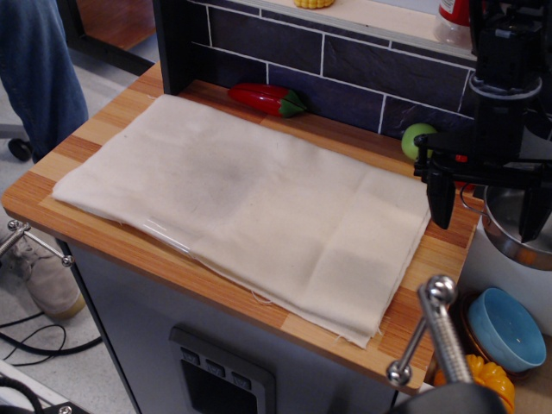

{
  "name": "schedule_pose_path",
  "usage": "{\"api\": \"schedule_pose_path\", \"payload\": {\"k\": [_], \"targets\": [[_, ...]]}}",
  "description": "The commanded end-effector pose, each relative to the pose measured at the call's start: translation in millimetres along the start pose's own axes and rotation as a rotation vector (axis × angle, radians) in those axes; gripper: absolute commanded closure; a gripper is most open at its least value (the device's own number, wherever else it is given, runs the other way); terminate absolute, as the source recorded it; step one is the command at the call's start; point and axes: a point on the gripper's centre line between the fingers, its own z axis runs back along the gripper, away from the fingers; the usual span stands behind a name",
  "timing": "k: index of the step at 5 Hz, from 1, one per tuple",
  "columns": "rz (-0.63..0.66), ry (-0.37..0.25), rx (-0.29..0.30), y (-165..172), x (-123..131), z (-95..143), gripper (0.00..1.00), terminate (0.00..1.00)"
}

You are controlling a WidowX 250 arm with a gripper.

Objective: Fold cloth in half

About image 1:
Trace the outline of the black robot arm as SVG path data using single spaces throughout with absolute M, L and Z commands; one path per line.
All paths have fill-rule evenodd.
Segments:
M 551 214 L 551 142 L 526 133 L 551 70 L 549 1 L 472 1 L 474 124 L 418 135 L 414 173 L 427 185 L 433 222 L 447 229 L 458 182 L 519 189 L 518 232 L 535 240 Z

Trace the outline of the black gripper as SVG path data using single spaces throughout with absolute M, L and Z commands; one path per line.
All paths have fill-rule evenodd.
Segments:
M 415 174 L 427 185 L 433 222 L 450 224 L 455 182 L 524 190 L 521 242 L 535 240 L 551 215 L 551 142 L 523 132 L 519 137 L 485 141 L 468 132 L 418 135 Z

